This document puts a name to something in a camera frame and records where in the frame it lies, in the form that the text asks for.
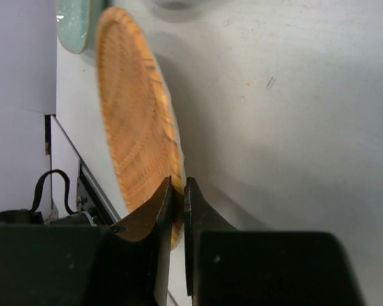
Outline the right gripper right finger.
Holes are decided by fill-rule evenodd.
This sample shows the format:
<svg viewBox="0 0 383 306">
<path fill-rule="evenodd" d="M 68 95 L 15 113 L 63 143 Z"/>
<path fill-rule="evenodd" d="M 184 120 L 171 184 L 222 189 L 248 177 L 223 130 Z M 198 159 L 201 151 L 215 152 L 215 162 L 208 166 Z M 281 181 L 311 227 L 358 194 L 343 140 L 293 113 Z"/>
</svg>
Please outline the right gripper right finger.
<svg viewBox="0 0 383 306">
<path fill-rule="evenodd" d="M 340 241 L 322 231 L 241 231 L 184 189 L 187 293 L 194 305 L 364 305 Z"/>
</svg>

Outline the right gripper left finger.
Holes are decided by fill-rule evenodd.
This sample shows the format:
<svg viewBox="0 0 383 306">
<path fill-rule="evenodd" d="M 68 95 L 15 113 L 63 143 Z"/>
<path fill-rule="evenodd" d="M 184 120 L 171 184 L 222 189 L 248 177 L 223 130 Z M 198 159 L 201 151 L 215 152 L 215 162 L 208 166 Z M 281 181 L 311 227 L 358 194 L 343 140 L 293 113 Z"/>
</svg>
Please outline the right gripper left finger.
<svg viewBox="0 0 383 306">
<path fill-rule="evenodd" d="M 113 226 L 0 224 L 0 305 L 165 305 L 172 184 Z"/>
</svg>

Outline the woven bamboo round plate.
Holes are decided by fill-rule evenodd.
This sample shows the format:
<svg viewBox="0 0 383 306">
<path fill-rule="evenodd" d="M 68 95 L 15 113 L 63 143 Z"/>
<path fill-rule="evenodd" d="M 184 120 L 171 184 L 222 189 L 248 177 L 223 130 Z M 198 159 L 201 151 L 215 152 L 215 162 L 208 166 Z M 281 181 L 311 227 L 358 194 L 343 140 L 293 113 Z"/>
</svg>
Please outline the woven bamboo round plate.
<svg viewBox="0 0 383 306">
<path fill-rule="evenodd" d="M 107 8 L 96 31 L 96 78 L 110 156 L 126 209 L 145 203 L 171 178 L 171 245 L 182 235 L 184 154 L 169 89 L 141 27 L 124 9 Z"/>
</svg>

